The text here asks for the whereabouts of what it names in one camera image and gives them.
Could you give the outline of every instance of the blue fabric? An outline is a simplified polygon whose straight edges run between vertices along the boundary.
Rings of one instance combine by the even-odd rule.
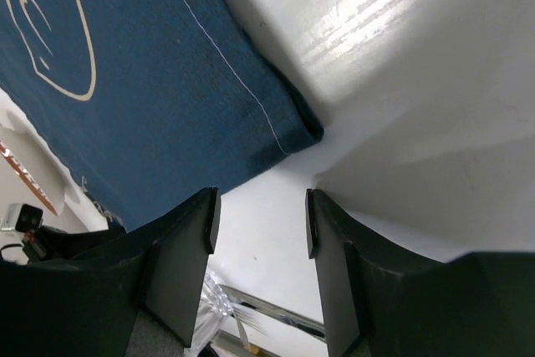
[[[222,0],[0,0],[0,40],[0,87],[129,230],[323,134]]]

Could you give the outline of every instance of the white stitching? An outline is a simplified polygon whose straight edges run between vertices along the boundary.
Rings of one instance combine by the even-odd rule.
[[[254,98],[254,100],[257,101],[258,105],[260,106],[260,108],[262,108],[262,112],[264,113],[264,115],[266,116],[266,119],[267,119],[267,123],[269,124],[269,128],[271,129],[271,132],[273,133],[273,136],[275,137],[275,141],[277,142],[277,145],[278,147],[280,148],[281,152],[284,154],[284,155],[289,155],[287,152],[284,151],[283,147],[281,146],[281,143],[279,142],[278,140],[278,137],[277,137],[277,134],[275,133],[275,129],[273,128],[273,125],[271,123],[271,120],[269,119],[269,116],[268,116],[268,113],[266,112],[266,110],[264,109],[264,106],[262,105],[262,103],[260,102],[260,100],[257,98],[257,96],[249,89],[249,87],[247,87],[245,85],[245,83],[242,81],[242,79],[240,78],[239,75],[237,75],[236,73],[236,70],[234,70],[234,68],[231,66],[230,63],[228,63],[228,60],[227,58],[225,57],[225,55],[223,54],[223,52],[219,49],[219,47],[216,45],[216,43],[214,42],[213,38],[210,36],[210,34],[205,30],[205,28],[202,26],[202,24],[199,22],[199,20],[197,19],[196,15],[193,13],[193,10],[191,10],[191,7],[189,5],[189,3],[187,2],[187,0],[182,0],[182,2],[184,2],[184,4],[186,5],[186,7],[188,8],[188,10],[190,11],[190,14],[191,16],[193,17],[193,19],[195,20],[195,22],[197,23],[197,25],[199,26],[199,28],[202,30],[202,32],[206,35],[206,37],[208,39],[210,39],[210,42],[212,45],[214,45],[214,48],[217,49],[217,52],[219,53],[219,55],[221,56],[221,58],[223,59],[223,61],[227,64],[228,68],[232,71],[232,73],[234,74],[234,76],[237,78],[237,80],[240,82],[240,84],[243,86],[243,88],[245,88],[247,90],[247,92],[249,94],[251,94],[251,96]]]

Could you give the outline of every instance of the orange label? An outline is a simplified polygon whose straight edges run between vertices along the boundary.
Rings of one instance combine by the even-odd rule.
[[[17,176],[23,181],[23,183],[30,189],[30,191],[51,211],[54,215],[58,215],[52,202],[48,199],[43,189],[39,187],[39,184],[33,179],[32,175],[24,169],[24,166],[18,161],[18,159],[11,153],[11,151],[5,147],[0,141],[0,154],[8,161],[8,164],[13,168]]]

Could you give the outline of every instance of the white drawn line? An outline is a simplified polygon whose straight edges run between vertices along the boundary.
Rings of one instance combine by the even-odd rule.
[[[50,67],[47,65],[47,63],[43,60],[41,56],[39,56],[39,60],[41,60],[41,63],[43,64],[44,68],[46,68],[46,70],[50,70]]]
[[[37,4],[37,2],[35,2],[35,0],[30,0],[32,2],[32,4],[35,6],[35,8],[37,9],[37,11],[41,14],[41,17],[43,18],[44,22],[47,24],[47,27],[48,27],[48,30],[49,31],[52,31],[52,27],[50,27],[50,24],[48,23],[48,20],[46,18],[46,16],[44,15],[43,13],[43,10],[41,10],[41,8],[39,7],[39,5]],[[50,48],[48,47],[47,43],[44,42],[44,39],[43,37],[41,37],[41,34],[39,33],[39,31],[35,28],[35,26],[33,25],[33,21],[32,19],[30,18],[30,16],[28,15],[28,10],[26,10],[26,5],[28,4],[28,0],[18,0],[18,2],[20,3],[20,7],[21,9],[23,10],[24,12],[24,16],[26,16],[26,19],[28,20],[28,22],[30,23],[30,26],[32,27],[33,31],[36,33],[37,35],[37,38],[39,38],[39,41],[41,41],[41,43],[44,45],[44,47],[48,50],[48,52],[50,53],[51,56],[54,56],[54,54],[52,53],[52,51],[50,50]]]
[[[277,142],[277,145],[278,147],[280,148],[281,152],[284,154],[284,155],[289,155],[284,149],[283,147],[281,146],[281,143],[279,142],[278,140],[278,137],[277,137],[277,133],[275,133],[275,129],[273,128],[273,125],[271,123],[271,120],[269,119],[269,116],[268,116],[268,113],[266,112],[266,110],[264,109],[264,106],[262,105],[262,103],[260,102],[260,100],[257,98],[257,96],[249,89],[249,87],[247,87],[245,85],[245,83],[242,81],[242,79],[240,78],[239,75],[237,75],[236,73],[236,70],[234,70],[234,68],[231,66],[230,63],[228,63],[228,60],[227,58],[225,57],[225,55],[223,54],[223,52],[219,49],[219,47],[216,45],[216,43],[214,42],[213,38],[210,36],[210,34],[205,30],[205,28],[202,26],[202,24],[199,22],[199,20],[197,19],[197,16],[195,15],[195,13],[193,12],[193,10],[191,9],[191,6],[190,4],[187,2],[187,0],[182,0],[182,2],[184,2],[184,4],[186,5],[187,9],[190,11],[190,14],[191,16],[193,17],[193,19],[195,20],[196,24],[199,26],[199,28],[202,30],[202,32],[206,35],[206,37],[208,39],[210,39],[210,42],[212,45],[214,45],[214,48],[216,48],[217,52],[219,53],[219,55],[221,56],[221,58],[223,59],[223,61],[225,62],[225,64],[228,66],[228,68],[232,71],[232,73],[234,74],[234,76],[237,78],[237,80],[240,82],[240,84],[242,85],[243,88],[245,88],[247,90],[247,92],[249,94],[251,94],[251,96],[254,98],[254,100],[257,101],[258,105],[260,106],[260,108],[262,109],[262,112],[264,113],[264,115],[266,116],[266,119],[267,119],[267,123],[269,124],[269,128],[271,129],[271,132],[273,133],[273,136],[275,137],[275,141]]]

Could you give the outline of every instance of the white floor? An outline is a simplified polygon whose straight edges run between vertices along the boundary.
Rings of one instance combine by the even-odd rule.
[[[326,126],[321,144],[223,197],[210,264],[229,284],[322,319],[311,186],[440,260],[535,249],[533,0],[227,1]],[[283,357],[327,355],[262,325],[252,342]]]

